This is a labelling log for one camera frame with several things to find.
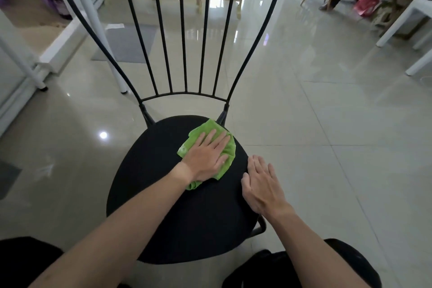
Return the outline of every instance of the white chair leg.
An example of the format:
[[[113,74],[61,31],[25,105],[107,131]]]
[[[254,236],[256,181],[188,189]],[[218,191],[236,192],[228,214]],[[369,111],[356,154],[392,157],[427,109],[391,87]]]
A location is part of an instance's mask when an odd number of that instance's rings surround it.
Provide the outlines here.
[[[418,50],[420,47],[429,39],[432,38],[432,30],[425,34],[423,38],[421,38],[415,45],[413,45],[413,49]]]
[[[405,71],[406,75],[412,76],[424,67],[427,63],[432,61],[432,49],[429,50],[422,58],[416,61],[410,68]]]
[[[393,34],[402,26],[403,23],[411,16],[414,7],[410,4],[406,10],[399,16],[399,18],[393,23],[393,25],[387,30],[387,32],[377,41],[376,45],[382,47],[392,37]]]

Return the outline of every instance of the tile floor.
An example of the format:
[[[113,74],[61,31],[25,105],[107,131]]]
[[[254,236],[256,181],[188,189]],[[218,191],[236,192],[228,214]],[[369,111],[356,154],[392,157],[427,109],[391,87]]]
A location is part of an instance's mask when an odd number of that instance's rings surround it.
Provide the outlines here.
[[[360,250],[384,287],[432,284],[432,90],[429,66],[408,78],[420,56],[407,43],[375,47],[377,34],[350,4],[321,13],[322,0],[279,0],[233,94],[226,126],[249,154],[271,161],[286,196],[323,238]],[[210,9],[203,91],[211,92],[227,2]],[[226,96],[271,0],[244,0],[233,14],[217,94]],[[157,23],[149,0],[135,0],[141,23]],[[162,0],[172,83],[184,88],[177,0]],[[203,16],[185,6],[188,87],[198,89]],[[126,0],[100,11],[105,23],[132,23]],[[0,158],[22,173],[0,201],[0,236],[32,235],[64,249],[105,218],[111,181],[146,125],[131,95],[119,94],[106,62],[90,61],[87,39],[47,93],[36,93],[0,140]],[[150,54],[160,92],[168,91],[160,33]],[[146,67],[121,63],[142,96],[153,94]],[[217,117],[223,104],[196,96],[147,103],[155,119]],[[133,287],[220,287],[262,248],[282,249],[274,231],[202,261],[137,263]]]

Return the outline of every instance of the microfiber cloth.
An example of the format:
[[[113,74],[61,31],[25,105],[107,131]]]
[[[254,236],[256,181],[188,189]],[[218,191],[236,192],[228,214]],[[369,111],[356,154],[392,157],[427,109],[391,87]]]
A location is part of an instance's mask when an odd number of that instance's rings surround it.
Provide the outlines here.
[[[217,124],[214,120],[209,119],[207,122],[201,124],[199,127],[193,129],[191,132],[189,132],[189,138],[184,142],[184,144],[181,145],[179,150],[177,151],[177,155],[179,155],[181,158],[185,157],[186,153],[189,151],[189,149],[194,145],[194,143],[197,141],[198,137],[201,133],[205,132],[206,135],[210,133],[213,129],[216,129],[216,134],[214,135],[212,141],[216,139],[216,137],[219,136],[222,132],[225,131],[223,127],[221,127],[219,124]],[[232,136],[232,133],[227,132],[227,135],[231,136],[228,144],[225,146],[224,150],[222,151],[222,154],[227,154],[228,159],[225,161],[225,163],[220,168],[220,171],[218,174],[216,174],[213,178],[216,180],[219,180],[222,178],[222,176],[225,174],[225,172],[230,168],[232,161],[235,157],[235,141],[234,137]],[[201,181],[194,181],[192,182],[186,190],[192,190],[198,187],[202,182]]]

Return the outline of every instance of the left hand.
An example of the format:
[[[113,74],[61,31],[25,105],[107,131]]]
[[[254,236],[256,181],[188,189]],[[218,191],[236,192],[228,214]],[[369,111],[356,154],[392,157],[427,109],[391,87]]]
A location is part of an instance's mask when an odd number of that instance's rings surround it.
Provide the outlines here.
[[[207,137],[204,132],[201,133],[179,163],[185,171],[189,171],[191,182],[210,179],[219,172],[228,159],[227,154],[221,155],[221,153],[231,137],[224,131],[212,142],[215,134],[215,129],[210,131]]]

